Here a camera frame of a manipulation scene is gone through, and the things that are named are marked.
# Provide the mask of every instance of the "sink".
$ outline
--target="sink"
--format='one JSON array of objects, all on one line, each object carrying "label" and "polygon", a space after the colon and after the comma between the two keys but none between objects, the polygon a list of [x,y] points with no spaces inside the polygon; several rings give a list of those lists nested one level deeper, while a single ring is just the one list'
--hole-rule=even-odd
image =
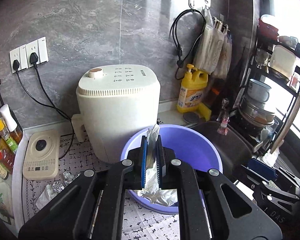
[{"label": "sink", "polygon": [[219,122],[208,121],[192,129],[205,136],[215,146],[221,157],[223,174],[235,182],[236,178],[232,175],[233,166],[236,164],[247,166],[248,161],[256,157],[256,154],[252,153],[249,143],[231,126],[227,126],[229,128],[227,135],[217,132],[219,126]]}]

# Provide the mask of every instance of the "window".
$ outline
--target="window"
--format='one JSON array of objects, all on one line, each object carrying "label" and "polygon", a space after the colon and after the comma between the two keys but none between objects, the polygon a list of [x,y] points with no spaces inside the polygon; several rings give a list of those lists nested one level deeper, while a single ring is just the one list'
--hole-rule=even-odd
[{"label": "window", "polygon": [[[300,43],[300,0],[273,0],[273,4],[279,35],[296,37]],[[266,78],[265,82],[272,87],[271,94],[272,98],[276,98],[277,109],[285,114],[292,95],[268,78]],[[293,124],[300,131],[300,109]]]}]

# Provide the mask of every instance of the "white air fryer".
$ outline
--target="white air fryer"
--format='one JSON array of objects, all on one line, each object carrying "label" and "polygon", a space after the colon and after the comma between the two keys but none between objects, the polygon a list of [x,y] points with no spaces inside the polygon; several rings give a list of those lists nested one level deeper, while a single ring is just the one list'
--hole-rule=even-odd
[{"label": "white air fryer", "polygon": [[72,117],[79,142],[83,127],[96,156],[120,161],[131,136],[157,122],[160,84],[154,72],[141,65],[109,65],[89,70],[76,91],[80,113]]}]

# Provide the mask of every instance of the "power cord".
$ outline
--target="power cord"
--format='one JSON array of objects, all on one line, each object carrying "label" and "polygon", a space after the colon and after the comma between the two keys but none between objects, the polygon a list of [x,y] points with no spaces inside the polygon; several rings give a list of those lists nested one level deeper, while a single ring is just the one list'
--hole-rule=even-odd
[{"label": "power cord", "polygon": [[[202,16],[202,19],[203,19],[203,28],[202,28],[202,32],[200,33],[200,35],[197,37],[197,39],[195,40],[193,46],[191,47],[190,51],[188,52],[188,54],[184,57],[184,59],[181,59],[182,57],[182,48],[181,48],[181,45],[179,43],[179,40],[178,40],[178,36],[177,36],[177,26],[178,26],[178,22],[179,20],[181,19],[181,17],[183,17],[184,15],[188,14],[188,13],[191,13],[191,12],[196,12],[196,13],[199,13],[201,16]],[[173,38],[173,41],[174,41],[174,44],[176,46],[176,49],[177,49],[177,54],[178,54],[178,61],[177,61],[177,70],[175,72],[175,79],[176,80],[181,80],[183,79],[182,78],[177,78],[177,74],[178,74],[178,71],[180,68],[183,68],[183,63],[184,61],[187,59],[187,57],[190,55],[190,53],[193,51],[197,41],[200,39],[200,37],[202,36],[203,32],[204,32],[204,29],[205,29],[205,26],[206,26],[206,19],[204,18],[203,14],[196,10],[196,9],[188,9],[188,10],[184,10],[183,12],[181,12],[177,17],[176,19],[174,20],[174,22],[172,23],[171,25],[171,28],[170,28],[170,31],[169,31],[169,37],[171,36],[171,33],[172,33],[172,38]]]},{"label": "power cord", "polygon": [[57,107],[54,105],[54,103],[52,102],[52,100],[51,100],[50,97],[48,96],[47,92],[45,91],[45,89],[44,89],[44,87],[43,87],[43,85],[42,85],[41,79],[40,79],[39,72],[38,72],[38,67],[37,67],[37,64],[36,64],[37,62],[38,62],[38,56],[37,56],[37,54],[36,54],[35,52],[33,52],[33,53],[30,55],[30,63],[31,63],[31,64],[34,64],[34,68],[35,68],[35,70],[36,70],[36,72],[37,72],[37,75],[38,75],[38,78],[39,78],[40,86],[41,86],[43,92],[45,93],[46,97],[48,98],[48,100],[49,100],[50,103],[52,104],[52,106],[49,106],[49,105],[46,105],[46,104],[43,104],[43,103],[39,102],[39,101],[38,101],[37,99],[35,99],[35,98],[28,92],[28,90],[24,87],[24,85],[23,85],[23,83],[22,83],[22,81],[21,81],[21,79],[20,79],[20,76],[19,76],[19,70],[18,70],[18,68],[20,67],[20,63],[19,63],[18,60],[15,59],[15,60],[13,61],[12,68],[16,71],[17,76],[18,76],[18,79],[19,79],[19,82],[20,82],[22,88],[23,88],[24,91],[28,94],[28,96],[31,97],[31,99],[33,99],[36,103],[38,103],[38,104],[41,105],[41,106],[46,106],[46,107],[55,109],[55,110],[56,110],[63,118],[65,118],[65,119],[67,119],[67,120],[70,121],[71,127],[72,127],[72,138],[71,138],[70,145],[69,145],[68,149],[66,150],[66,152],[65,152],[61,157],[59,157],[59,160],[61,160],[64,156],[67,155],[67,153],[70,151],[70,148],[71,148],[71,146],[72,146],[72,144],[73,144],[73,140],[74,140],[74,128],[73,128],[73,125],[72,125],[72,122],[71,122],[71,118],[70,118],[65,112],[63,112],[62,110],[60,110],[59,108],[57,108]]}]

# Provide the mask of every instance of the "silver bolt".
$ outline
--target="silver bolt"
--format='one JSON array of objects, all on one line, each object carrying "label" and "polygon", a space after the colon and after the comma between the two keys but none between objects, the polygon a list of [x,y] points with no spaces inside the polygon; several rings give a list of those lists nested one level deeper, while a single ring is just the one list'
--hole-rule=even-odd
[{"label": "silver bolt", "polygon": [[219,175],[219,171],[216,170],[216,169],[211,169],[211,170],[209,170],[209,174],[211,176],[218,176]]},{"label": "silver bolt", "polygon": [[125,159],[122,161],[123,166],[130,166],[132,164],[132,160]]},{"label": "silver bolt", "polygon": [[86,170],[86,171],[84,172],[84,175],[85,175],[86,177],[91,177],[91,176],[93,176],[93,174],[94,174],[94,171],[93,171],[93,170]]},{"label": "silver bolt", "polygon": [[174,165],[174,166],[179,166],[179,165],[181,165],[181,160],[173,159],[171,161],[171,164]]}]

